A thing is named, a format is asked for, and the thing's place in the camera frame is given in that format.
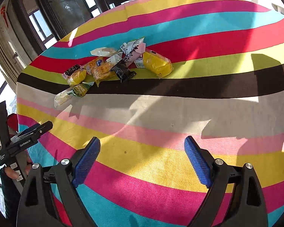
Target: colorful striped carpet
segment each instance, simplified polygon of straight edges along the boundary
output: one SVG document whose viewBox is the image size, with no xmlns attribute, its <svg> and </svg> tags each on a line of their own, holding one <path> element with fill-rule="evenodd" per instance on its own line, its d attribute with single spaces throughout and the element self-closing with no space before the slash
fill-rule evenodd
<svg viewBox="0 0 284 227">
<path fill-rule="evenodd" d="M 158 79 L 146 69 L 113 77 L 54 108 L 68 88 L 61 73 L 145 37 L 173 63 Z M 186 226 L 206 195 L 184 152 L 192 135 L 229 165 L 252 163 L 269 225 L 284 211 L 284 16 L 243 0 L 135 0 L 75 29 L 18 77 L 20 130 L 51 120 L 29 149 L 50 166 L 97 136 L 101 152 L 78 193 L 99 227 Z M 215 223 L 221 222 L 228 187 Z M 69 223 L 57 188 L 55 201 Z"/>
</svg>

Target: brown stripe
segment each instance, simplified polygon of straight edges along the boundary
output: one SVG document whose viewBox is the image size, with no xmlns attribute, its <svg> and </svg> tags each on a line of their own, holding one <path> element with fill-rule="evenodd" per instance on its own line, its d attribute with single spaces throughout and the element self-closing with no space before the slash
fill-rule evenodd
<svg viewBox="0 0 284 227">
<path fill-rule="evenodd" d="M 252 55 L 254 64 L 263 55 Z M 58 94 L 68 85 L 47 82 L 21 73 L 18 82 L 33 88 Z M 104 81 L 93 86 L 88 94 L 131 94 L 178 96 L 192 98 L 241 98 L 263 96 L 284 90 L 284 64 L 253 72 L 188 78 L 188 79 L 131 79 L 128 82 Z"/>
</svg>

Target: yellow stripe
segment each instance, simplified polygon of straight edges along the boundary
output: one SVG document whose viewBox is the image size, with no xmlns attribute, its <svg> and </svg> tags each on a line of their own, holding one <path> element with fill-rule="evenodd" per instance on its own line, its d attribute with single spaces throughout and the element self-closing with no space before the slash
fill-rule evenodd
<svg viewBox="0 0 284 227">
<path fill-rule="evenodd" d="M 93 136 L 98 137 L 101 140 L 101 152 L 97 161 L 116 171 L 166 187 L 207 192 L 206 187 L 199 183 L 184 151 L 155 147 L 107 135 L 60 120 L 22 104 L 17 105 L 17 111 L 18 114 L 31 117 L 40 123 L 52 121 L 54 127 L 50 132 L 75 149 L 85 147 Z M 260 155 L 213 156 L 234 166 L 242 166 L 246 162 L 252 163 L 262 187 L 284 181 L 284 153 L 281 151 Z"/>
<path fill-rule="evenodd" d="M 140 14 L 153 13 L 167 8 L 177 7 L 185 4 L 205 2 L 212 0 L 150 0 L 144 3 L 135 3 L 127 5 L 125 9 L 107 13 L 103 16 L 96 17 L 79 26 L 60 41 L 68 42 L 71 39 L 81 36 L 94 29 L 104 27 L 117 22 L 126 21 L 128 17 Z"/>
<path fill-rule="evenodd" d="M 165 78 L 182 79 L 251 72 L 254 70 L 277 66 L 280 64 L 278 62 L 284 64 L 284 43 L 248 53 L 232 54 L 173 63 L 174 70 Z M 154 73 L 147 69 L 136 68 L 134 69 L 134 71 L 137 73 L 136 76 L 134 76 L 134 79 L 157 78 Z M 27 66 L 27 68 L 25 68 L 23 72 L 46 81 L 67 84 L 66 80 L 60 73 L 47 72 L 33 66 Z M 92 82 L 93 80 L 94 78 L 92 76 L 88 76 L 88 78 L 86 79 L 87 82 Z M 115 76 L 110 78 L 109 80 L 118 80 L 118 78 Z"/>
</svg>

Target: human hand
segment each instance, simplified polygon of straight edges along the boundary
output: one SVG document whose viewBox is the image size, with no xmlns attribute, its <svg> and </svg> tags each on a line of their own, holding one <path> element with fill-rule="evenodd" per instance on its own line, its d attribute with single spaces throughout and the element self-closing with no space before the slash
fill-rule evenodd
<svg viewBox="0 0 284 227">
<path fill-rule="evenodd" d="M 27 166 L 25 167 L 26 175 L 29 174 L 29 171 L 31 170 L 31 168 L 32 168 L 31 159 L 30 159 L 29 155 L 27 155 Z M 5 174 L 11 179 L 18 179 L 19 178 L 18 173 L 15 172 L 9 166 L 4 167 L 4 171 L 5 171 Z"/>
</svg>

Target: plastic wrapper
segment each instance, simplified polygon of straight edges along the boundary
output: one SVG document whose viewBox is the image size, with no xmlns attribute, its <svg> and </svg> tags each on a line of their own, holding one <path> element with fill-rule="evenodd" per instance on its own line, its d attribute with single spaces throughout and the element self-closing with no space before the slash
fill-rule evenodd
<svg viewBox="0 0 284 227">
<path fill-rule="evenodd" d="M 83 82 L 67 92 L 69 96 L 83 97 L 87 91 L 93 86 L 94 82 Z"/>
<path fill-rule="evenodd" d="M 114 63 L 105 62 L 103 65 L 96 67 L 92 71 L 94 79 L 98 87 L 101 81 L 116 75 L 115 72 L 110 72 L 110 69 L 114 65 L 115 65 Z"/>
<path fill-rule="evenodd" d="M 83 82 L 86 77 L 86 70 L 80 68 L 79 70 L 75 71 L 71 76 L 67 77 L 67 82 L 70 86 L 76 86 Z"/>
<path fill-rule="evenodd" d="M 143 53 L 143 64 L 146 69 L 157 74 L 159 78 L 167 76 L 173 70 L 168 58 L 148 49 Z"/>
<path fill-rule="evenodd" d="M 97 67 L 97 66 L 101 66 L 104 64 L 104 57 L 100 56 L 92 61 L 90 61 L 89 63 L 84 65 L 84 69 L 86 69 L 87 73 L 89 75 L 92 75 L 92 71 Z"/>
<path fill-rule="evenodd" d="M 123 52 L 119 52 L 117 54 L 112 55 L 111 57 L 109 57 L 106 62 L 111 62 L 113 64 L 117 64 L 120 60 L 122 60 L 122 54 Z"/>
<path fill-rule="evenodd" d="M 144 38 L 141 38 L 127 44 L 123 43 L 121 45 L 120 48 L 125 53 L 123 60 L 125 61 L 127 67 L 145 52 L 146 44 L 143 43 L 143 40 Z"/>
<path fill-rule="evenodd" d="M 60 105 L 62 105 L 63 103 L 65 103 L 66 101 L 68 101 L 68 100 L 71 98 L 71 96 L 68 95 L 67 93 L 68 93 L 69 91 L 71 91 L 72 89 L 73 89 L 73 87 L 70 87 L 70 88 L 68 88 L 68 89 L 66 89 L 66 90 L 64 90 L 64 91 L 62 91 L 62 92 L 60 92 L 59 94 L 57 94 L 57 95 L 55 96 L 55 99 L 54 99 L 54 106 L 55 106 L 55 107 L 60 106 Z"/>
<path fill-rule="evenodd" d="M 119 61 L 110 71 L 114 71 L 121 82 L 124 82 L 136 75 L 136 72 L 131 72 L 126 67 L 124 60 Z"/>
<path fill-rule="evenodd" d="M 92 50 L 91 54 L 96 56 L 111 57 L 112 55 L 116 54 L 116 52 L 117 51 L 113 48 L 103 47 Z"/>
<path fill-rule="evenodd" d="M 72 66 L 70 69 L 66 70 L 65 73 L 62 74 L 62 76 L 67 79 L 67 76 L 71 76 L 75 71 L 79 70 L 81 68 L 80 65 L 76 64 Z"/>
</svg>

